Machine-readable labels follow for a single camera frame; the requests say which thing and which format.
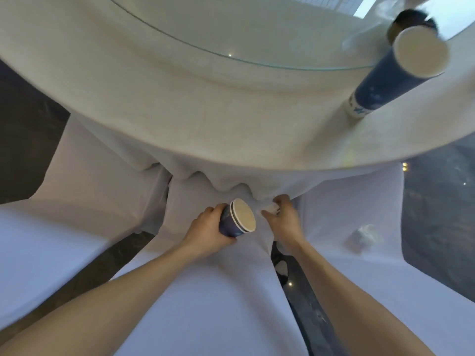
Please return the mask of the person's left hand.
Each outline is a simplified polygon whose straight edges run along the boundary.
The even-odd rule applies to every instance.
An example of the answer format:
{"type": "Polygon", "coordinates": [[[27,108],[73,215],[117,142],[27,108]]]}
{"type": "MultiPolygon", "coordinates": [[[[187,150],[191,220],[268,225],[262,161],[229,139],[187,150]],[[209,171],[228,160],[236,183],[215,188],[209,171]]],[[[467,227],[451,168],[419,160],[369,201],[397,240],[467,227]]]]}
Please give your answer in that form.
{"type": "Polygon", "coordinates": [[[208,257],[237,242],[233,237],[222,235],[218,223],[219,219],[204,218],[204,211],[192,221],[182,244],[193,260],[208,257]]]}

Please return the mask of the person's right hand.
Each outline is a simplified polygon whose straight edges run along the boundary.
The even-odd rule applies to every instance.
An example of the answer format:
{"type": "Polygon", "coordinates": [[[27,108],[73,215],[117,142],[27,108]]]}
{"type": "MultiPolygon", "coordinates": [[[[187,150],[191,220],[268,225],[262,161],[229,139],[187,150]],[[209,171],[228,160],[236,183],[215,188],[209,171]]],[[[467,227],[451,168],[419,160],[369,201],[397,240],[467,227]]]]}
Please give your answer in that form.
{"type": "Polygon", "coordinates": [[[271,230],[275,239],[283,245],[286,251],[291,252],[296,246],[306,243],[298,212],[288,195],[279,195],[273,201],[280,205],[280,213],[278,214],[278,224],[271,230]]]}

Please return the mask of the blue paper cup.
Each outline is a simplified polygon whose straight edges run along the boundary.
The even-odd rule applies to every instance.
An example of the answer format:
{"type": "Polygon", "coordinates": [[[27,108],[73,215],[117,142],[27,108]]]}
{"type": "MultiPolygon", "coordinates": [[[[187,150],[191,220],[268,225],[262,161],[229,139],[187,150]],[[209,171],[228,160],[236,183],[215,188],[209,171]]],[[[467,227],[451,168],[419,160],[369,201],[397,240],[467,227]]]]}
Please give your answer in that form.
{"type": "Polygon", "coordinates": [[[239,237],[256,230],[257,222],[251,207],[235,198],[223,209],[218,223],[219,232],[228,237],[239,237]]]}

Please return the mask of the person's left forearm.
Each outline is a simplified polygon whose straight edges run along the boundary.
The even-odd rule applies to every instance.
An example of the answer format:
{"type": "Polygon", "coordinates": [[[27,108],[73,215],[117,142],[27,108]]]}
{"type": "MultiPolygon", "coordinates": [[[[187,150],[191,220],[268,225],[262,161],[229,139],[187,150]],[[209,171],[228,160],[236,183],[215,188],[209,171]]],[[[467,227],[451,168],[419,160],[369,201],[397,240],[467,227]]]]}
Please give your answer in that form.
{"type": "Polygon", "coordinates": [[[0,347],[0,356],[112,356],[151,306],[191,263],[232,245],[181,242],[69,301],[0,347]]]}

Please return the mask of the person's right forearm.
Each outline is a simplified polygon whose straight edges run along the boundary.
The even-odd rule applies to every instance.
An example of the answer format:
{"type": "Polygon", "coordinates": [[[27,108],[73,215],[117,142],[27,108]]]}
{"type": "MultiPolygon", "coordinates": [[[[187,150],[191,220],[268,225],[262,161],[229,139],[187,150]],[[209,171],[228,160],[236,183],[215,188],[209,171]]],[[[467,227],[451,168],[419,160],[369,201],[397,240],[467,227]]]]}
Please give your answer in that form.
{"type": "Polygon", "coordinates": [[[297,260],[352,356],[436,356],[388,309],[331,265],[299,233],[277,237],[297,260]]]}

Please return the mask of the white covered chair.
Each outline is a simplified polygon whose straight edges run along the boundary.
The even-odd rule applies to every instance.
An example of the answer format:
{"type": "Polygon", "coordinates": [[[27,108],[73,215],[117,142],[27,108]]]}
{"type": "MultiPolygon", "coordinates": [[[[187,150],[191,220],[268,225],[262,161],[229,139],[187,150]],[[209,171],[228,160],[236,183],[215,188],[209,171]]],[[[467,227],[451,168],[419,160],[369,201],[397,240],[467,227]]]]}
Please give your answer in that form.
{"type": "Polygon", "coordinates": [[[109,247],[159,227],[171,174],[136,171],[70,116],[39,189],[0,205],[0,330],[109,247]]]}
{"type": "Polygon", "coordinates": [[[206,176],[173,177],[158,234],[117,274],[162,255],[208,206],[243,199],[257,229],[187,267],[148,310],[114,356],[308,356],[271,261],[274,236],[248,186],[217,191],[206,176]]]}
{"type": "Polygon", "coordinates": [[[306,240],[338,271],[391,311],[448,306],[475,310],[475,299],[441,283],[403,257],[401,217],[404,176],[395,163],[374,172],[327,180],[292,200],[306,240]],[[373,224],[383,242],[362,254],[345,241],[373,224]]]}

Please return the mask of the crumpled white tissue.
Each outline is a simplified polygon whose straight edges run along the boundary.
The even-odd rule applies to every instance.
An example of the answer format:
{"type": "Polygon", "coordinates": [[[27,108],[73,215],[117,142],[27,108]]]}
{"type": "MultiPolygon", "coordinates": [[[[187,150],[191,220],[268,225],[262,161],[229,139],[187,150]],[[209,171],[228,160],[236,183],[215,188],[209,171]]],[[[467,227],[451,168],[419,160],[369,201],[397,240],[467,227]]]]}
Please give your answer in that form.
{"type": "Polygon", "coordinates": [[[362,254],[382,242],[383,237],[378,233],[376,226],[368,224],[356,229],[347,238],[345,245],[353,253],[362,254]]]}

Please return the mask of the white tablecloth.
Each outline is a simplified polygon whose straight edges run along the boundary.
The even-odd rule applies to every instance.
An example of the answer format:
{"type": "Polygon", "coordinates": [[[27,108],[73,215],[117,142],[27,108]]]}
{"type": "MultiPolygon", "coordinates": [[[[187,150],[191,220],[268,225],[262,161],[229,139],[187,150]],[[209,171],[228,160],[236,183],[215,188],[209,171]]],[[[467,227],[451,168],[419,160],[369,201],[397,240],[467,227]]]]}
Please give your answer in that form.
{"type": "Polygon", "coordinates": [[[475,132],[475,22],[439,77],[356,120],[343,104],[374,67],[291,70],[185,45],[109,0],[0,0],[0,60],[133,168],[257,199],[300,195],[475,132]]]}

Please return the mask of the tall stack of blue cups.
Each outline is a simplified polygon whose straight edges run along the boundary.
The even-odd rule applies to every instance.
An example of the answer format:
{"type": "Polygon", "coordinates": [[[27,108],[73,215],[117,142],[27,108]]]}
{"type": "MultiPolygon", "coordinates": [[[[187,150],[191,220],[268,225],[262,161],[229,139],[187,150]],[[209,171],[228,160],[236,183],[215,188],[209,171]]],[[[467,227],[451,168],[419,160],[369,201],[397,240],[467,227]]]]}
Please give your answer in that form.
{"type": "Polygon", "coordinates": [[[356,87],[344,104],[346,113],[362,119],[448,67],[448,42],[432,29],[413,26],[401,31],[392,47],[356,87]]]}

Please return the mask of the round glass turntable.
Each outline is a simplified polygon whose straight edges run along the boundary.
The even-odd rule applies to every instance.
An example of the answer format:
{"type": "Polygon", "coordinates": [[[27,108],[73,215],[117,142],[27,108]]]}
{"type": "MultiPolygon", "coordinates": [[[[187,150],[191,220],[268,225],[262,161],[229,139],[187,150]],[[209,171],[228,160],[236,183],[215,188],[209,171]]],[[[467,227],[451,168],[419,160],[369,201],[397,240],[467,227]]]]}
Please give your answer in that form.
{"type": "Polygon", "coordinates": [[[375,65],[406,9],[449,40],[475,22],[475,0],[109,0],[163,35],[225,58],[281,69],[375,65]]]}

